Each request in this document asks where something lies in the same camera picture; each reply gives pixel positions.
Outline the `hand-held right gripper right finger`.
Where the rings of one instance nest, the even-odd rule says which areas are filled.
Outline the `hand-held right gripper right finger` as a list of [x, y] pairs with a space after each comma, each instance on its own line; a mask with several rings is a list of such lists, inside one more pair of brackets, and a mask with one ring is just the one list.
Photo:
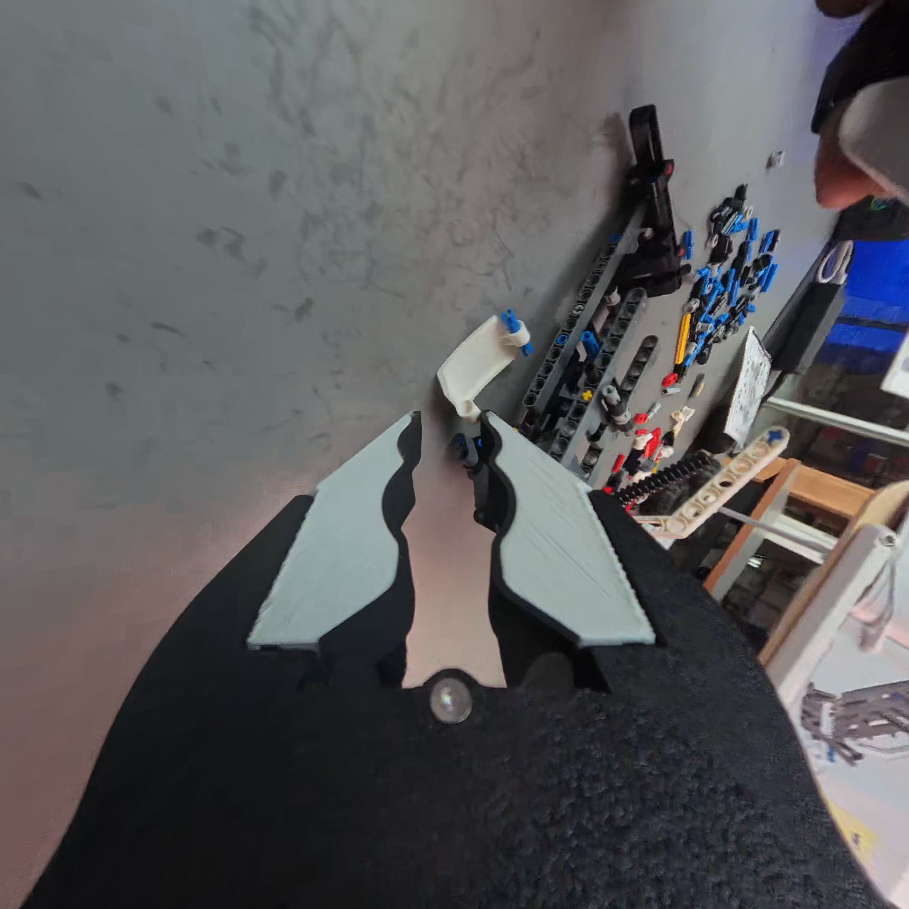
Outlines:
[[481, 416], [479, 522], [493, 579], [579, 648], [656, 643], [590, 488], [492, 411]]

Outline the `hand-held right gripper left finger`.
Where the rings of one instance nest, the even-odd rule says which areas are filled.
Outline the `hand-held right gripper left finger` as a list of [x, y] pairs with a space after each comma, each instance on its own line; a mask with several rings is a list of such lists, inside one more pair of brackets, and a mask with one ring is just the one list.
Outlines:
[[388, 595], [414, 603], [403, 525], [421, 455], [422, 415], [409, 411], [318, 484], [248, 648], [317, 650]]

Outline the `white bent toy beam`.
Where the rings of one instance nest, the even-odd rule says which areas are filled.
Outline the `white bent toy beam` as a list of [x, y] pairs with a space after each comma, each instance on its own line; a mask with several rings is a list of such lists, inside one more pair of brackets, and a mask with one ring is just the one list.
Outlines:
[[776, 460], [789, 441], [790, 432], [786, 428], [773, 426], [739, 454], [727, 458], [722, 468], [674, 512], [665, 516], [633, 516], [633, 519], [655, 539], [687, 539], [756, 478], [757, 473]]

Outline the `grey black toy chassis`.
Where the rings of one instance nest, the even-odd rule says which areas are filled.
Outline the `grey black toy chassis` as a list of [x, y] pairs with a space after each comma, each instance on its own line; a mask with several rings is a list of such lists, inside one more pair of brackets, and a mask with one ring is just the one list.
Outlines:
[[605, 454], [631, 438], [631, 404], [660, 348], [639, 338], [657, 297], [680, 289], [691, 271], [692, 241], [680, 239], [669, 194], [675, 162], [664, 152], [654, 105], [629, 115], [633, 164], [625, 178], [626, 219], [606, 240], [518, 405], [514, 428], [594, 489], [613, 463]]

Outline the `white curved toy panel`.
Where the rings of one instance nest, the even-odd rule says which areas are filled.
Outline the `white curved toy panel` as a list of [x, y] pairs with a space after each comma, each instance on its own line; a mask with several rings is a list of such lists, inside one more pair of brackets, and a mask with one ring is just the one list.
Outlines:
[[443, 395], [459, 417], [468, 423], [476, 424], [480, 420], [476, 396], [518, 356], [523, 356], [504, 344], [504, 338], [499, 313], [462, 341], [437, 371]]

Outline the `toy sticker sheet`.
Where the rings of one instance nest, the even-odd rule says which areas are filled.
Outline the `toy sticker sheet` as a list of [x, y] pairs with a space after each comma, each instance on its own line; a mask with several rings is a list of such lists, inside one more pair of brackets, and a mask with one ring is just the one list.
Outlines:
[[771, 372], [772, 358], [753, 327], [745, 337], [742, 361], [723, 425], [723, 433], [744, 446], [756, 418]]

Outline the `building instruction booklet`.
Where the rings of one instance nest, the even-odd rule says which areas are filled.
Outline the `building instruction booklet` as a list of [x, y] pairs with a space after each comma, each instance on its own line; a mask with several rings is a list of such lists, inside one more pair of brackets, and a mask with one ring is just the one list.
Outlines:
[[908, 906], [907, 649], [847, 619], [790, 716], [817, 787], [883, 898]]

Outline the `grey desk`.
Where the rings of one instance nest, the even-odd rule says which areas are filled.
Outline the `grey desk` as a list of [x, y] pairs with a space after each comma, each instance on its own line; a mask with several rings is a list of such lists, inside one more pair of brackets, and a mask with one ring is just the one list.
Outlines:
[[[655, 104], [676, 216], [828, 217], [812, 2], [2, 2], [2, 837], [65, 826], [126, 691], [293, 495], [534, 332]], [[785, 160], [766, 169], [770, 153]]]

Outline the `person's left hand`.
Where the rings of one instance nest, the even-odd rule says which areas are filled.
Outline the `person's left hand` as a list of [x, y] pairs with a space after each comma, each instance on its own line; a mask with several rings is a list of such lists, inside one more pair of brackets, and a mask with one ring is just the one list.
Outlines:
[[844, 210], [867, 197], [887, 199], [892, 196], [836, 148], [818, 149], [813, 185], [816, 202], [827, 210]]

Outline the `black sensor box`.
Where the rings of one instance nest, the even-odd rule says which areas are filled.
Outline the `black sensor box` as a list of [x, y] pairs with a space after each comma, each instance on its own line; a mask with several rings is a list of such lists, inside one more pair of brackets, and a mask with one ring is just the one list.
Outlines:
[[897, 199], [868, 196], [841, 211], [836, 242], [902, 242], [908, 239], [908, 207]]

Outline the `pile of red white pieces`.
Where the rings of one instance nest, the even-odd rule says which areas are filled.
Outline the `pile of red white pieces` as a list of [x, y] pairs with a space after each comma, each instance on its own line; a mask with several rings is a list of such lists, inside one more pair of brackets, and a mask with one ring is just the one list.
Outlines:
[[647, 479], [675, 452], [676, 437], [694, 416], [695, 409], [685, 405], [671, 412], [669, 428], [664, 431], [656, 420], [661, 407], [662, 400], [657, 400], [646, 411], [633, 413], [630, 423], [625, 424], [632, 431], [631, 446], [614, 461], [602, 488], [604, 492], [617, 494], [623, 486]]

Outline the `blue storage bin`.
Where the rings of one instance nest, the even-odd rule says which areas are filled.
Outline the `blue storage bin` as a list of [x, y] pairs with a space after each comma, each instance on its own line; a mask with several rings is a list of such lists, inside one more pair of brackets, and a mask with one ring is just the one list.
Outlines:
[[883, 375], [908, 325], [908, 241], [856, 242], [845, 301], [815, 359], [852, 374]]

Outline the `black power adapter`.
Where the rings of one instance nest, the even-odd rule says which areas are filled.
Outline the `black power adapter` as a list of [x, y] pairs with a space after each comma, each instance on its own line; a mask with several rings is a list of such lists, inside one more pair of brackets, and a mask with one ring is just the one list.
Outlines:
[[843, 285], [819, 281], [814, 272], [806, 276], [763, 338], [771, 358], [771, 374], [804, 374], [834, 327], [845, 301]]

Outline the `pile of blue black pins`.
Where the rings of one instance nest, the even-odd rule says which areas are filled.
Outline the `pile of blue black pins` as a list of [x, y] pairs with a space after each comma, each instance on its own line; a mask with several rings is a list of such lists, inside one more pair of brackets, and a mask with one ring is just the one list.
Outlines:
[[743, 330], [761, 294], [772, 286], [780, 230], [763, 231], [741, 184], [707, 218], [705, 265], [693, 278], [683, 306], [672, 372], [677, 384], [695, 366], [705, 366], [715, 348]]

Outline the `wood-edged office table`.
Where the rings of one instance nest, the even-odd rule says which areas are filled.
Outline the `wood-edged office table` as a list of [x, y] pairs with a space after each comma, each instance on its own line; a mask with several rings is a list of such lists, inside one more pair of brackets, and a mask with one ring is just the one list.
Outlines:
[[876, 493], [791, 458], [771, 462], [745, 489], [760, 492], [750, 512], [732, 503], [720, 509], [738, 530], [704, 580], [705, 589], [717, 601], [729, 593], [763, 544], [822, 564], [848, 523]]

